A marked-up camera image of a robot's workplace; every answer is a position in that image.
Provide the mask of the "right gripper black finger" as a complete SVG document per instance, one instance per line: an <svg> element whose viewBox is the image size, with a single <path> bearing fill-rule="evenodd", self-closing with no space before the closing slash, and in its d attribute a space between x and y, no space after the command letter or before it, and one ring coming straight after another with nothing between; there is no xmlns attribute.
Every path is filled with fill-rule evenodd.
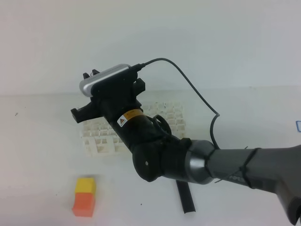
<svg viewBox="0 0 301 226"><path fill-rule="evenodd" d="M100 72L96 69L93 69L91 73L83 73L84 80L97 80Z"/></svg>
<svg viewBox="0 0 301 226"><path fill-rule="evenodd" d="M77 123L103 117L101 111L98 109L97 101L94 97L91 97L90 103L84 107L71 109L71 114Z"/></svg>

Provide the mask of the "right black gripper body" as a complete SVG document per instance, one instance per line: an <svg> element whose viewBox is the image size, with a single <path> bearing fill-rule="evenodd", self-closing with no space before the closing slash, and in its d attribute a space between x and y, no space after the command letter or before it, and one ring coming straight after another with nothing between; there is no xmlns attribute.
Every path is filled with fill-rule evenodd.
<svg viewBox="0 0 301 226"><path fill-rule="evenodd" d="M130 68L93 85L92 102L101 117L117 118L128 110L140 109L137 96L144 91L138 69Z"/></svg>

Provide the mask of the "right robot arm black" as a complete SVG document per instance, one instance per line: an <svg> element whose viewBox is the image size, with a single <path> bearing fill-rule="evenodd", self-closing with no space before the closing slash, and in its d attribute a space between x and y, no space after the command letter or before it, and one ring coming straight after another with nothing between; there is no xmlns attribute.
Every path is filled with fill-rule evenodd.
<svg viewBox="0 0 301 226"><path fill-rule="evenodd" d="M263 190L277 195L291 224L300 221L300 146L220 149L207 140L179 139L161 116L144 114L137 96L145 83L133 67L85 73L79 88L90 103L72 109L75 121L104 117L131 152L142 179L202 185L217 179Z"/></svg>

